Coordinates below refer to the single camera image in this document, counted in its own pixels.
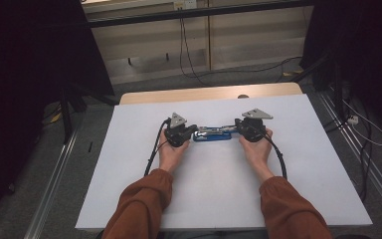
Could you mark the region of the wooden table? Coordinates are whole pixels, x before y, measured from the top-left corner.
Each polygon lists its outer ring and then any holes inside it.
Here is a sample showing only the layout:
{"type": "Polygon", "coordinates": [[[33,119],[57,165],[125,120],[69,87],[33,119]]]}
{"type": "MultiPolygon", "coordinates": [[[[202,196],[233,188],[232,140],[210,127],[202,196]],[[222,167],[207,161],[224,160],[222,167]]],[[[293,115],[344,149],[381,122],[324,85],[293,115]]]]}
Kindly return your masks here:
{"type": "Polygon", "coordinates": [[[274,83],[127,93],[120,98],[119,103],[121,105],[154,104],[223,99],[243,99],[244,97],[262,98],[301,94],[302,90],[297,83],[274,83]]]}

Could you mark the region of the person's left hand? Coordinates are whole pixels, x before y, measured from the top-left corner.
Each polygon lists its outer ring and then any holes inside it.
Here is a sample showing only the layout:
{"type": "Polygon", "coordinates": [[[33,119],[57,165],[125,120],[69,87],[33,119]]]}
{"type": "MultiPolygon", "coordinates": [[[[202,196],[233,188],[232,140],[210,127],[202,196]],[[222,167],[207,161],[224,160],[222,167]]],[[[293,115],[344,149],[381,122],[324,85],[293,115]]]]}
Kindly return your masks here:
{"type": "Polygon", "coordinates": [[[166,138],[163,137],[158,146],[158,168],[168,173],[173,173],[173,171],[179,166],[184,152],[188,148],[189,144],[189,141],[185,141],[181,146],[174,147],[167,141],[166,138]]]}

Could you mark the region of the aluminium floor rail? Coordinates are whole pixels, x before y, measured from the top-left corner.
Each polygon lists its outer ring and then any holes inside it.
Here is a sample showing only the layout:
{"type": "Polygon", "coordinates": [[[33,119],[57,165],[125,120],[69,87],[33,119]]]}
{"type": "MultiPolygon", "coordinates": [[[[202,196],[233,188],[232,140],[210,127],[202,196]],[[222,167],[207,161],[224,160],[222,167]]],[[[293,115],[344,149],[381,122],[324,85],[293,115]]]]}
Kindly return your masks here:
{"type": "Polygon", "coordinates": [[[382,161],[382,126],[374,121],[368,109],[355,98],[342,100],[345,112],[345,120],[342,120],[337,118],[330,93],[316,95],[331,117],[331,121],[324,125],[325,131],[341,134],[358,160],[361,179],[355,186],[361,201],[366,202],[370,188],[375,189],[382,198],[382,168],[378,165],[382,161]],[[359,123],[349,124],[349,116],[358,116],[359,123]]]}
{"type": "Polygon", "coordinates": [[[24,239],[40,239],[43,229],[45,227],[50,210],[54,203],[56,194],[58,192],[63,173],[72,150],[75,146],[78,133],[75,131],[64,144],[62,151],[57,160],[56,166],[52,172],[51,178],[48,181],[46,190],[42,196],[42,199],[33,215],[33,218],[29,224],[24,239]]]}

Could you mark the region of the black crossbar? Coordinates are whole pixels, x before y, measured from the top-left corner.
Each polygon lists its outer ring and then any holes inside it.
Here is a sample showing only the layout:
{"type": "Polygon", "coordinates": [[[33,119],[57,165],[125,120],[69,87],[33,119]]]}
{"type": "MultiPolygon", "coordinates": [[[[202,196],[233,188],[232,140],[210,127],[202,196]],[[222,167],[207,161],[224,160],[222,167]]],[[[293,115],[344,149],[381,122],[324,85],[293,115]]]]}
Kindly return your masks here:
{"type": "Polygon", "coordinates": [[[274,0],[274,1],[251,3],[251,4],[206,7],[206,8],[191,9],[191,10],[176,10],[176,11],[151,13],[151,14],[143,14],[143,15],[135,15],[135,16],[98,18],[96,20],[88,20],[86,22],[86,26],[89,28],[100,28],[100,27],[109,27],[109,26],[176,20],[176,19],[187,19],[187,18],[196,18],[196,17],[256,12],[256,11],[278,10],[278,9],[313,6],[316,2],[317,0],[274,0]]]}

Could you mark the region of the person's right hand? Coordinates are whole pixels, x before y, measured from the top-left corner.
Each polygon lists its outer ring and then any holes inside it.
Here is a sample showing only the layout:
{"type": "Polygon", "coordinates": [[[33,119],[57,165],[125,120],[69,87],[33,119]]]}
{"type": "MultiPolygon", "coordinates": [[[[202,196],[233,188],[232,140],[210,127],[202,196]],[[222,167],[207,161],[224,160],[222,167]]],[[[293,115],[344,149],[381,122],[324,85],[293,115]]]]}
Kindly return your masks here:
{"type": "Polygon", "coordinates": [[[268,159],[272,150],[271,143],[262,138],[257,142],[250,142],[243,136],[239,138],[246,160],[253,169],[266,169],[268,167],[268,159]]]}

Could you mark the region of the beige cabinet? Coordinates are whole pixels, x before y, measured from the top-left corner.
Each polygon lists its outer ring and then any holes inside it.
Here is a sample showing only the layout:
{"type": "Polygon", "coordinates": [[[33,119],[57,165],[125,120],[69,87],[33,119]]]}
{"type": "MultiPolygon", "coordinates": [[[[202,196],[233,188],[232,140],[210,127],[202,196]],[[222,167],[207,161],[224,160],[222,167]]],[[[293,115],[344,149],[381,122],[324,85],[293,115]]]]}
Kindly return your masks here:
{"type": "MultiPolygon", "coordinates": [[[[84,0],[88,20],[174,11],[175,0],[84,0]]],[[[197,9],[273,0],[197,0],[197,9]]],[[[302,54],[311,6],[94,28],[115,85],[302,54]]]]}

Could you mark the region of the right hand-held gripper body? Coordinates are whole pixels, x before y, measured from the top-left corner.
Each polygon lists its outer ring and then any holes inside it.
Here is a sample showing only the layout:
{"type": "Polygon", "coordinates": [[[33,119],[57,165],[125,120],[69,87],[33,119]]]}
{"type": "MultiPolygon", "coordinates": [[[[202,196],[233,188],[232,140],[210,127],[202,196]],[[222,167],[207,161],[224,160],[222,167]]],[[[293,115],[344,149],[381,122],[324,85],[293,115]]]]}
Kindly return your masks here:
{"type": "Polygon", "coordinates": [[[263,120],[271,120],[273,118],[272,116],[259,109],[253,109],[242,113],[242,116],[244,117],[242,119],[243,129],[238,131],[240,135],[250,142],[257,142],[262,138],[271,141],[263,120]]]}

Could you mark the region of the white wall socket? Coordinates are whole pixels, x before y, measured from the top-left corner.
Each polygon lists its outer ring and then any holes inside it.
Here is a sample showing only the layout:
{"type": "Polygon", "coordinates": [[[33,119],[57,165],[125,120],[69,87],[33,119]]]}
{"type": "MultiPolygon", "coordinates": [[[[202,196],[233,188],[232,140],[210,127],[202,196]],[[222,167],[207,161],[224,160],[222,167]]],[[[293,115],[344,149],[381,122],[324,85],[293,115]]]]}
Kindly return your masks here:
{"type": "Polygon", "coordinates": [[[173,2],[175,10],[189,10],[197,8],[197,0],[175,0],[173,2]]]}

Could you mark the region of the white table cover sheet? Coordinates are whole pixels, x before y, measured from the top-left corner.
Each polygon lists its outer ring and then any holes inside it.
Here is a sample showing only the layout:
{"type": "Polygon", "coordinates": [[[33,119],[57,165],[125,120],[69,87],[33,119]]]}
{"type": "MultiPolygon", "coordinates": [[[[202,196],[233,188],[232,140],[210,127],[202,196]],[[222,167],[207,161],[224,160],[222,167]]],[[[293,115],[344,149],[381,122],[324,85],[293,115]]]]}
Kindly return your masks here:
{"type": "MultiPolygon", "coordinates": [[[[242,113],[260,109],[265,125],[283,154],[269,157],[276,175],[320,212],[330,226],[368,225],[371,219],[305,95],[137,104],[115,107],[76,227],[105,227],[120,193],[142,177],[161,123],[172,114],[201,126],[231,124],[242,113]]],[[[265,221],[259,182],[245,160],[238,140],[192,142],[176,169],[164,230],[256,229],[265,221]]]]}

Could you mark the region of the black metal stand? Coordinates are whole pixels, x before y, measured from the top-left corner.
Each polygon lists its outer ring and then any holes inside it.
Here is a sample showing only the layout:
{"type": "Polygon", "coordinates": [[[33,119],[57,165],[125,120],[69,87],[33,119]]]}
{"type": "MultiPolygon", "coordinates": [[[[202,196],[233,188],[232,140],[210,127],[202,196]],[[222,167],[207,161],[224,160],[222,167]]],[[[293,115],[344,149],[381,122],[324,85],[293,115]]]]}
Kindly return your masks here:
{"type": "Polygon", "coordinates": [[[61,87],[60,104],[65,131],[64,144],[67,144],[74,134],[70,108],[73,108],[75,113],[83,113],[88,108],[83,96],[90,96],[108,106],[117,106],[119,104],[119,101],[79,84],[70,83],[61,87]]]}
{"type": "Polygon", "coordinates": [[[299,75],[293,77],[293,83],[299,83],[311,76],[314,88],[317,91],[332,89],[334,110],[339,120],[345,120],[343,109],[341,67],[331,54],[325,54],[312,65],[304,69],[299,75]]]}

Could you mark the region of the black curtain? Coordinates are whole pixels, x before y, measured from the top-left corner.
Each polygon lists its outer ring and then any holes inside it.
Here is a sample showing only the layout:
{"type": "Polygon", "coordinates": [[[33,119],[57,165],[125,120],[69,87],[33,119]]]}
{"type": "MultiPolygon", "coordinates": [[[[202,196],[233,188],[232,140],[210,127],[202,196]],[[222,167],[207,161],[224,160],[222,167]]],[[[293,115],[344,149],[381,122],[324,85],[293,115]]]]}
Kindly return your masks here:
{"type": "Polygon", "coordinates": [[[112,93],[82,0],[0,0],[0,199],[34,148],[47,104],[112,93]]]}
{"type": "Polygon", "coordinates": [[[319,0],[314,4],[300,66],[327,61],[313,72],[323,90],[340,79],[382,119],[382,0],[319,0]]]}

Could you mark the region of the blue stapler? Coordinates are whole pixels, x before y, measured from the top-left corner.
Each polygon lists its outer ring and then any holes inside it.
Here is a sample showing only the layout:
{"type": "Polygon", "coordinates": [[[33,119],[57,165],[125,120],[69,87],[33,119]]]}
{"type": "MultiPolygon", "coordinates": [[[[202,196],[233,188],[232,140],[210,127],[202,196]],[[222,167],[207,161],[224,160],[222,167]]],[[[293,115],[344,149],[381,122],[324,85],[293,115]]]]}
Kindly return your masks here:
{"type": "Polygon", "coordinates": [[[194,141],[216,141],[229,140],[232,134],[238,130],[234,125],[224,125],[220,127],[199,126],[193,133],[194,141]]]}

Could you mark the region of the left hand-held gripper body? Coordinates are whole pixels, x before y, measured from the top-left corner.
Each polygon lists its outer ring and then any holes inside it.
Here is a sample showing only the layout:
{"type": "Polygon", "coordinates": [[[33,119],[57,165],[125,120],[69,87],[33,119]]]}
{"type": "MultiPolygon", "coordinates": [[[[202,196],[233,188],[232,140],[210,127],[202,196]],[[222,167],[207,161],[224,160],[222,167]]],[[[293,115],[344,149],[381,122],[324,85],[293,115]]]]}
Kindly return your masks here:
{"type": "Polygon", "coordinates": [[[193,126],[186,126],[187,120],[177,113],[173,113],[168,121],[164,135],[170,145],[174,147],[182,146],[186,140],[191,138],[193,126]]]}

